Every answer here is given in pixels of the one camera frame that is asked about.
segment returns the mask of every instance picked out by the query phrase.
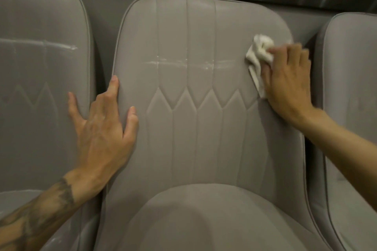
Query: seat back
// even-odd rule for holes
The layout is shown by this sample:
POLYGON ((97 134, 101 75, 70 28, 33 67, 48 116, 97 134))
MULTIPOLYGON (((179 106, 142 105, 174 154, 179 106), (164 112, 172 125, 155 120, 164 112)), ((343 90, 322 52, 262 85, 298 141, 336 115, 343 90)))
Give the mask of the seat back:
POLYGON ((303 136, 257 96, 245 54, 255 34, 292 41, 266 7, 226 0, 137 0, 119 31, 113 72, 120 118, 136 106, 129 163, 107 186, 96 250, 113 250, 152 197, 220 183, 269 200, 308 230, 303 136))
MULTIPOLYGON (((81 0, 0 0, 0 214, 49 188, 76 164, 67 110, 94 97, 92 37, 81 0)), ((90 250, 98 201, 89 202, 46 249, 90 250)))
MULTIPOLYGON (((336 15, 318 34, 314 104, 339 125, 377 144, 377 16, 336 15)), ((377 214, 323 153, 314 149, 309 199, 334 250, 375 250, 377 214)))

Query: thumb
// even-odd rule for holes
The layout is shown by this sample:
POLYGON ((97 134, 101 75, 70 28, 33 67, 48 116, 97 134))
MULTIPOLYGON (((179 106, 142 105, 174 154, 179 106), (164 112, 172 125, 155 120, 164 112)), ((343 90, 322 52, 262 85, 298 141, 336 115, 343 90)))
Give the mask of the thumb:
POLYGON ((79 135, 85 125, 86 120, 82 118, 77 108, 77 99, 72 92, 68 93, 68 113, 75 126, 76 133, 79 135))
POLYGON ((132 106, 127 113, 127 123, 125 125, 123 139, 134 142, 139 127, 139 118, 136 115, 136 108, 132 106))
POLYGON ((272 75, 271 67, 265 62, 261 62, 261 69, 262 69, 261 77, 264 82, 265 90, 266 92, 269 92, 271 88, 271 75, 272 75))

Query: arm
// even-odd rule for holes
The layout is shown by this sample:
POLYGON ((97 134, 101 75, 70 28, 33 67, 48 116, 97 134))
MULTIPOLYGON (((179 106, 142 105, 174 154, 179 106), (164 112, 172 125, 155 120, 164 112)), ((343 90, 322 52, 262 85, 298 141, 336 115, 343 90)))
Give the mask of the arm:
POLYGON ((377 211, 377 147, 313 107, 307 49, 294 44, 270 51, 273 68, 263 64, 262 77, 272 108, 321 149, 377 211))
POLYGON ((0 220, 0 251, 37 251, 86 201, 96 196, 123 166, 133 148, 138 118, 130 108, 123 131, 119 121, 119 81, 97 96, 88 120, 81 117, 69 93, 69 114, 78 134, 78 167, 10 215, 0 220))

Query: forearm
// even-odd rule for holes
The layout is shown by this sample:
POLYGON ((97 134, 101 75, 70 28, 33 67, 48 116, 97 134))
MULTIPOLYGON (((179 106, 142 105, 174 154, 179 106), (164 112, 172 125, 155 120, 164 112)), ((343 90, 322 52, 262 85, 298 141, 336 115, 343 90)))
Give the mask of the forearm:
POLYGON ((78 170, 0 220, 0 251, 37 251, 103 185, 78 170))
POLYGON ((317 109, 297 126, 377 210, 377 147, 317 109))

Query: seat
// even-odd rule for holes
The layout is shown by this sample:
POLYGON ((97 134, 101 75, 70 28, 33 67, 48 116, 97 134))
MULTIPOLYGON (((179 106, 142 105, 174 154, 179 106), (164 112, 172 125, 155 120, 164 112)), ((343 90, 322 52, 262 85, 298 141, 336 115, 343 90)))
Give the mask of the seat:
MULTIPOLYGON (((67 92, 87 115, 95 96, 92 37, 81 0, 0 0, 0 217, 76 164, 67 92)), ((95 199, 43 250, 92 250, 95 199)))
MULTIPOLYGON (((316 39, 314 104, 338 124, 377 143, 377 17, 342 13, 316 39)), ((309 199, 334 250, 375 250, 377 214, 323 153, 314 149, 309 199)))
POLYGON ((245 54, 285 22, 226 0, 137 0, 118 36, 119 112, 139 132, 107 185, 95 250, 330 250, 310 214, 304 138, 257 91, 245 54))

